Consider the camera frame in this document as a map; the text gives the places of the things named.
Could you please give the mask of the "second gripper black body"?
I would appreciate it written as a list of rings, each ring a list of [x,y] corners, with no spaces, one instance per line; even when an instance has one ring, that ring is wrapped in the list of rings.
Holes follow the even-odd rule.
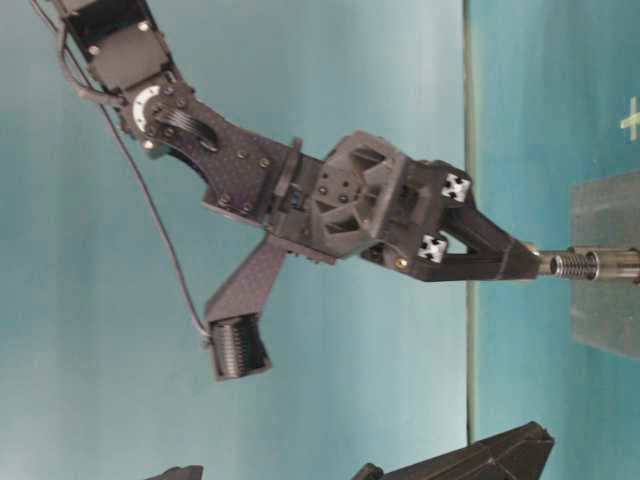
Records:
[[[204,473],[202,465],[189,465],[184,467],[172,467],[158,475],[158,480],[201,480]],[[353,480],[378,480],[384,476],[383,470],[371,463],[361,467]]]

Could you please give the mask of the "black 3D-printed gripper body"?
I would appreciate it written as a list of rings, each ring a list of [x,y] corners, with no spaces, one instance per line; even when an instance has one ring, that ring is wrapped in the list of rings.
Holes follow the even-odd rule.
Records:
[[[268,204],[260,264],[276,275],[289,253],[332,264],[358,255],[424,282],[458,281],[448,221],[472,207],[471,178],[442,161],[416,161],[357,131],[323,159],[299,145],[263,141],[275,164],[262,192]]]

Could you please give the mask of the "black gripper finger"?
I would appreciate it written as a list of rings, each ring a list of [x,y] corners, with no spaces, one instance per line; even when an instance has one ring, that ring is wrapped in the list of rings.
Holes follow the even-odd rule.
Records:
[[[414,465],[385,479],[539,479],[555,439],[536,422],[481,439]]]
[[[425,235],[409,275],[424,282],[521,280],[535,278],[540,267],[540,258],[509,235],[471,253],[447,250],[444,237]]]
[[[447,172],[441,195],[446,204],[441,229],[461,241],[469,253],[500,260],[535,259],[535,254],[523,242],[478,210],[468,176],[461,172]]]

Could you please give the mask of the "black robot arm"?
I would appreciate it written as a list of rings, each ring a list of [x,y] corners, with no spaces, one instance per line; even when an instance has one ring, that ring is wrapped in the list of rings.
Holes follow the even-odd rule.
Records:
[[[201,103],[144,1],[58,1],[48,21],[75,93],[153,157],[171,155],[205,182],[204,204],[264,230],[260,244],[192,317],[219,380],[270,367],[262,310],[285,257],[363,259],[425,282],[536,276],[539,258],[482,215],[470,177],[415,161],[364,132],[322,160]]]

